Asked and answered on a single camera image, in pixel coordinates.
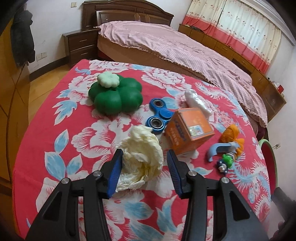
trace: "orange toy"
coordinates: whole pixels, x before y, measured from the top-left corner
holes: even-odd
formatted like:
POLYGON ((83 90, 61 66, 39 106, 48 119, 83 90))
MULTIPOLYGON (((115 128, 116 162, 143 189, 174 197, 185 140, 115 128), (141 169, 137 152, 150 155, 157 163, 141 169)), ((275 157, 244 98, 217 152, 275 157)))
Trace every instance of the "orange toy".
POLYGON ((239 148, 237 148, 236 158, 242 154, 244 151, 244 139, 239 138, 239 129, 236 125, 232 124, 229 127, 226 128, 226 130, 223 132, 222 136, 220 137, 221 143, 228 143, 228 142, 237 142, 239 144, 239 148))

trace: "box label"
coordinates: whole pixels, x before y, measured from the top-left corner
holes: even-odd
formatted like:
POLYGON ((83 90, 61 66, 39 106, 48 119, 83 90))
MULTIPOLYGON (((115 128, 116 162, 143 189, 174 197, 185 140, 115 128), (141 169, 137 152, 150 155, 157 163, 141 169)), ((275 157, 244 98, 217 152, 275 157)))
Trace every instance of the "box label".
POLYGON ((200 125, 188 127, 188 131, 192 137, 202 135, 204 132, 200 125))

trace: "wooden wardrobe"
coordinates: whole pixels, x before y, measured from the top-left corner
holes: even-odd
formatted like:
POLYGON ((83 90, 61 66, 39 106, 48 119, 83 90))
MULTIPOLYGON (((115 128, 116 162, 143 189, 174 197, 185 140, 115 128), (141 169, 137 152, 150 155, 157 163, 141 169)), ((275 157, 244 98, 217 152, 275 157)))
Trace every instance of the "wooden wardrobe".
POLYGON ((28 127, 29 71, 13 58, 10 28, 0 36, 0 212, 13 225, 12 182, 17 151, 28 127))

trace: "bedroom window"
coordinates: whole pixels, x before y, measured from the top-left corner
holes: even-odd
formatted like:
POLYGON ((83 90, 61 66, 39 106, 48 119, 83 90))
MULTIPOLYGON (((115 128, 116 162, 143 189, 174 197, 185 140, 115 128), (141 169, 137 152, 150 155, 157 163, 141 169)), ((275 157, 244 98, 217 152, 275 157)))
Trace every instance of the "bedroom window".
POLYGON ((279 46, 281 30, 238 0, 193 0, 183 21, 233 48, 266 73, 279 46))

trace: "green plastic toy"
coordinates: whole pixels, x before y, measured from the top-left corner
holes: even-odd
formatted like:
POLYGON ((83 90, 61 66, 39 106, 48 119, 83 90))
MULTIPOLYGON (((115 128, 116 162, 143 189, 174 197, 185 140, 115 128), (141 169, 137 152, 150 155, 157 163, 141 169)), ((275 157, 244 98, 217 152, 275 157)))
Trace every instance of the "green plastic toy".
POLYGON ((229 154, 223 154, 222 155, 222 160, 225 162, 227 168, 231 168, 232 164, 234 163, 234 159, 232 156, 229 154))
POLYGON ((128 113, 137 110, 143 102, 142 85, 133 78, 110 74, 112 73, 103 72, 100 74, 98 81, 93 83, 89 89, 89 97, 94 102, 98 112, 105 115, 116 115, 120 112, 128 113))

